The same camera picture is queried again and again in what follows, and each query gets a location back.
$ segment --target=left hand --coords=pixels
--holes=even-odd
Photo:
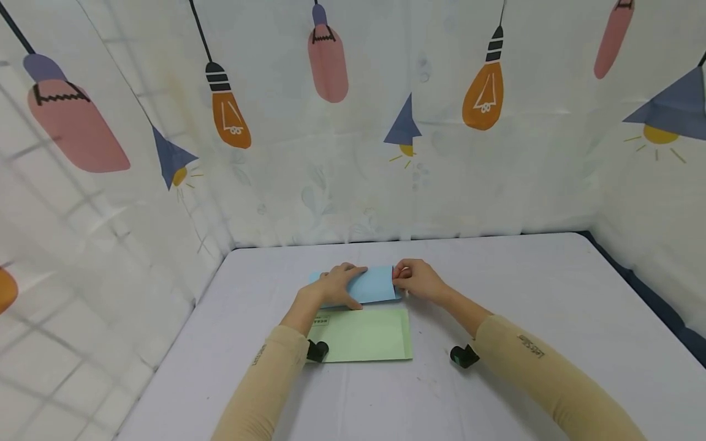
[[[363,309],[363,305],[348,294],[347,286],[354,277],[363,274],[368,267],[357,267],[344,262],[335,266],[329,272],[321,273],[318,280],[299,290],[300,295],[315,296],[321,303],[329,305],[346,305],[353,310]]]

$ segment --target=white tablecloth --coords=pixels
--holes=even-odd
[[[650,440],[704,440],[706,371],[583,237],[546,234],[257,248],[230,253],[133,409],[119,441],[209,440],[269,331],[313,271],[423,258],[451,286],[532,332],[594,378]],[[408,308],[411,361],[307,365],[279,440],[562,440],[524,393],[449,350],[444,311]]]

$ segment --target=beige arm sleeve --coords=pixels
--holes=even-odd
[[[497,376],[526,391],[571,441],[644,441],[630,416],[596,382],[532,334],[492,315],[473,349]]]
[[[269,441],[309,342],[286,326],[272,330],[223,411],[211,441]]]

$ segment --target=curtain backdrop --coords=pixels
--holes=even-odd
[[[698,1],[314,3],[1,2],[0,433],[110,439],[236,247],[590,229],[706,334]]]

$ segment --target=blue envelope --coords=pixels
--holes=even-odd
[[[309,276],[309,283],[318,280],[321,272]],[[373,303],[387,300],[399,300],[402,294],[393,286],[393,267],[370,267],[363,274],[354,278],[348,284],[348,292],[360,303]],[[324,305],[322,308],[332,308],[340,305]]]

